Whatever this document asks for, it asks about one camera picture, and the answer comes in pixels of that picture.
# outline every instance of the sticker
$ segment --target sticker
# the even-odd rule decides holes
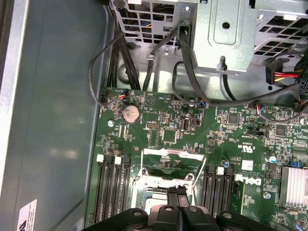
[[[254,162],[252,160],[242,161],[242,170],[252,171],[253,167],[254,167]]]
[[[37,201],[35,199],[20,209],[17,231],[33,231]]]

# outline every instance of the motherboard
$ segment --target motherboard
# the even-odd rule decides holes
[[[102,101],[114,103],[99,111],[86,226],[131,207],[150,213],[167,204],[168,187],[180,185],[191,205],[213,217],[230,210],[268,226],[307,230],[308,115],[270,123],[256,104],[187,100],[103,90]],[[263,114],[287,119],[294,110],[265,105]]]

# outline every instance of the dimm slot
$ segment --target dimm slot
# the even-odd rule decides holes
[[[202,189],[202,196],[201,196],[201,206],[202,207],[205,207],[206,182],[207,182],[207,170],[204,169],[204,172],[203,172],[203,189]]]
[[[224,190],[223,190],[223,199],[221,210],[229,210],[230,208],[230,198],[231,198],[231,187],[233,183],[233,170],[229,168],[227,170],[227,175],[224,179]]]
[[[214,186],[215,186],[215,169],[210,166],[206,179],[206,194],[205,194],[205,208],[209,214],[213,211],[213,200],[214,200]]]
[[[111,156],[107,156],[105,161],[102,164],[100,164],[98,190],[96,194],[97,200],[95,208],[95,223],[102,221],[104,217],[104,205],[105,205],[104,192],[106,191],[105,182],[109,177],[109,172],[111,171],[111,164],[112,164]]]
[[[119,201],[119,194],[121,188],[121,175],[122,175],[122,168],[120,165],[115,165],[115,177],[114,177],[114,189],[115,193],[113,194],[113,202],[111,204],[111,216],[117,214],[118,208],[118,201]]]
[[[105,184],[105,196],[104,196],[104,203],[103,203],[103,220],[109,218],[109,208],[111,203],[111,192],[112,192],[112,183],[114,177],[114,168],[113,163],[109,165],[109,168],[106,170],[106,184]]]
[[[212,217],[214,218],[216,218],[217,214],[221,212],[221,204],[224,194],[224,178],[224,175],[216,175],[215,196],[212,213]]]
[[[120,212],[123,212],[126,210],[129,176],[130,176],[130,165],[131,165],[130,159],[128,157],[124,157],[124,160],[123,160],[124,181],[123,181],[123,190],[122,190],[122,206],[121,206]]]

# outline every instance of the heatsink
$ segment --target heatsink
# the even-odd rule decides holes
[[[308,170],[283,167],[280,202],[287,206],[308,207]]]

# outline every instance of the mounting hole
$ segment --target mounting hole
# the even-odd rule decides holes
[[[222,24],[222,28],[224,28],[224,29],[229,29],[230,28],[230,24],[229,23],[227,23],[227,22],[224,22],[223,24]]]

